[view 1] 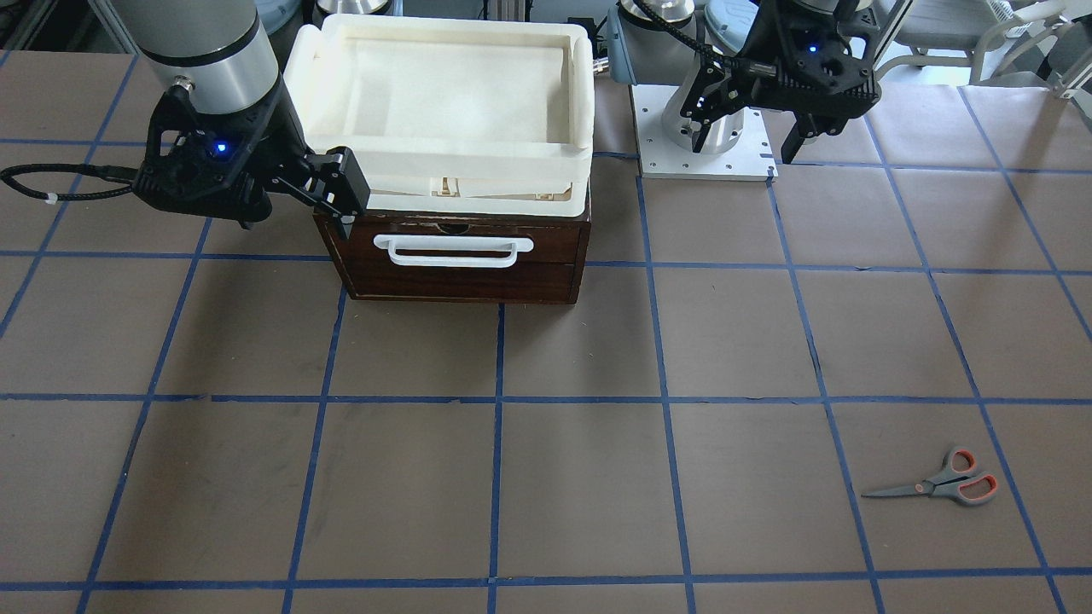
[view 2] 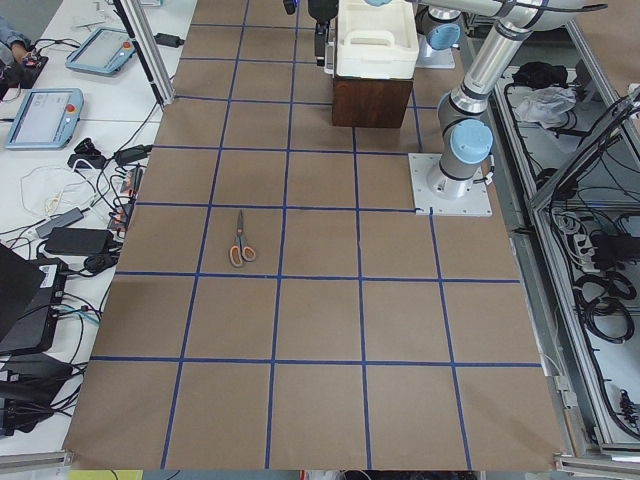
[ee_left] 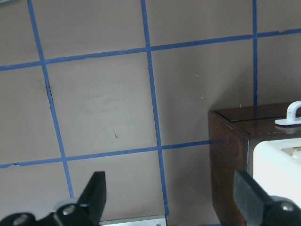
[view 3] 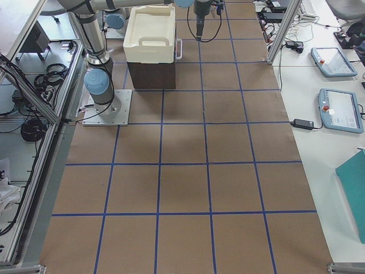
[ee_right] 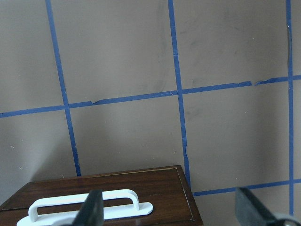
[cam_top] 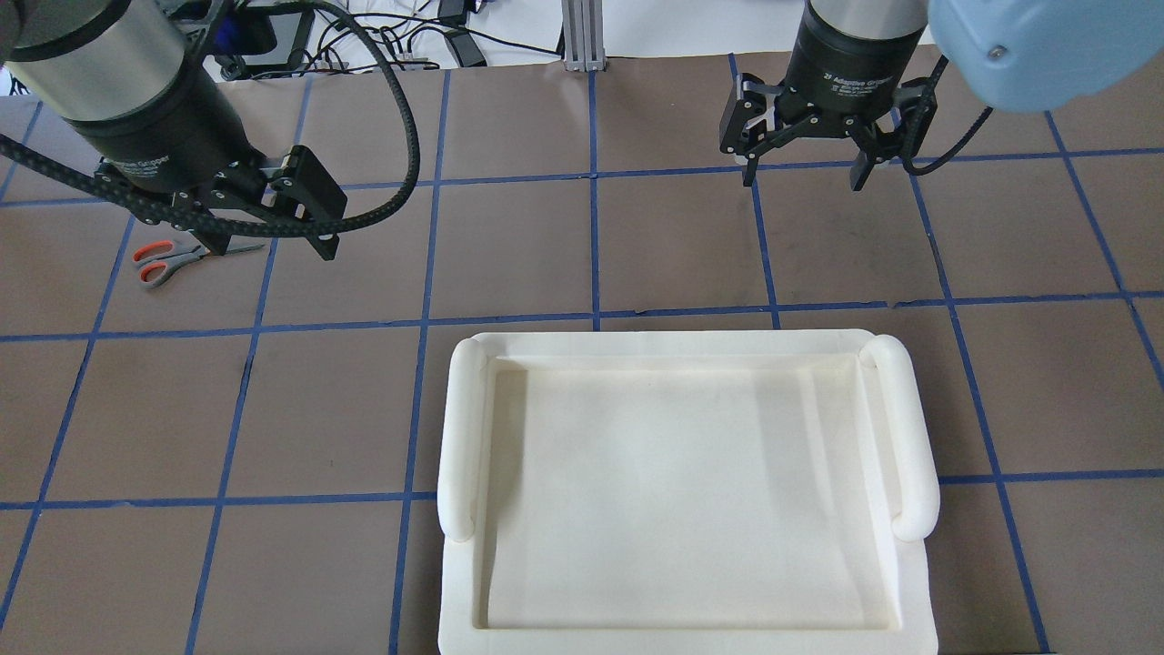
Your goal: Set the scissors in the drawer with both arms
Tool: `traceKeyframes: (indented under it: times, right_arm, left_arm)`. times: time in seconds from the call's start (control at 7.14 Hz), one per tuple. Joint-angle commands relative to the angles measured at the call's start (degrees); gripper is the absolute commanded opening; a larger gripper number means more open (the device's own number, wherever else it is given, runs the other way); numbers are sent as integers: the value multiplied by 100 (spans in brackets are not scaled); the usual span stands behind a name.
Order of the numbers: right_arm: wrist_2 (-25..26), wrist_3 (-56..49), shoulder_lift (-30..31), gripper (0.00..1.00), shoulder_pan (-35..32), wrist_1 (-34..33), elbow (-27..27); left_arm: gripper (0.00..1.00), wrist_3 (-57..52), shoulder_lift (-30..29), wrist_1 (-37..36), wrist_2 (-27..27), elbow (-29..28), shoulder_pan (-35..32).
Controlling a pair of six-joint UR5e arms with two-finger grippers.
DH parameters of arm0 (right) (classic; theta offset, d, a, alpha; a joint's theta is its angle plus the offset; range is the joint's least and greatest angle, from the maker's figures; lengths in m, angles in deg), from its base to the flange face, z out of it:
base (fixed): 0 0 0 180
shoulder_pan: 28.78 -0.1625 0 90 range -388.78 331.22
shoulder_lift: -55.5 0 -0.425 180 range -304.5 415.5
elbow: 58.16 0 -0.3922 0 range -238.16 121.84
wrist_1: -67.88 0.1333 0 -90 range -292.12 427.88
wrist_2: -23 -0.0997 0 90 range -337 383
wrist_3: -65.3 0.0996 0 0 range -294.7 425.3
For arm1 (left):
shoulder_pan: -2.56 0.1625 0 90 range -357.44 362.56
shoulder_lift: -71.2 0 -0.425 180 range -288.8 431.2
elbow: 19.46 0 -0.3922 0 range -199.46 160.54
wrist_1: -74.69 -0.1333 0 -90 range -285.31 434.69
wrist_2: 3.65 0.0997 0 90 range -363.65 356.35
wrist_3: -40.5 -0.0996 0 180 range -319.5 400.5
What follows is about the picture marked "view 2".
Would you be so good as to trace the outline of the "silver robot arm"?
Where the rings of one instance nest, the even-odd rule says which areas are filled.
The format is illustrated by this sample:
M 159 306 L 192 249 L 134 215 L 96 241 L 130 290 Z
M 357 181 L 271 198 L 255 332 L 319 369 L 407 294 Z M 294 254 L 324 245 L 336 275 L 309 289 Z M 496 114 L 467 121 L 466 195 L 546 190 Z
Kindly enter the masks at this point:
M 326 50 L 334 46 L 335 76 L 404 83 L 413 78 L 421 40 L 432 51 L 443 51 L 459 39 L 461 14 L 493 19 L 463 80 L 438 106 L 445 148 L 426 181 L 435 196 L 458 200 L 471 190 L 490 154 L 493 135 L 480 117 L 520 46 L 534 32 L 601 8 L 586 1 L 311 1 L 308 13 L 315 21 L 318 65 L 326 64 Z

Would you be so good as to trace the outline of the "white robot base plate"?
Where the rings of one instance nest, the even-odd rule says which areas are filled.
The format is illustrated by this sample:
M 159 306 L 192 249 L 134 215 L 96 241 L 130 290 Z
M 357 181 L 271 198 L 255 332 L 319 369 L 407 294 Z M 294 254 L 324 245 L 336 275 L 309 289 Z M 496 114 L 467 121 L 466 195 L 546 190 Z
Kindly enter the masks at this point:
M 417 215 L 490 217 L 488 187 L 482 168 L 467 180 L 452 180 L 440 169 L 438 153 L 410 153 L 409 173 Z

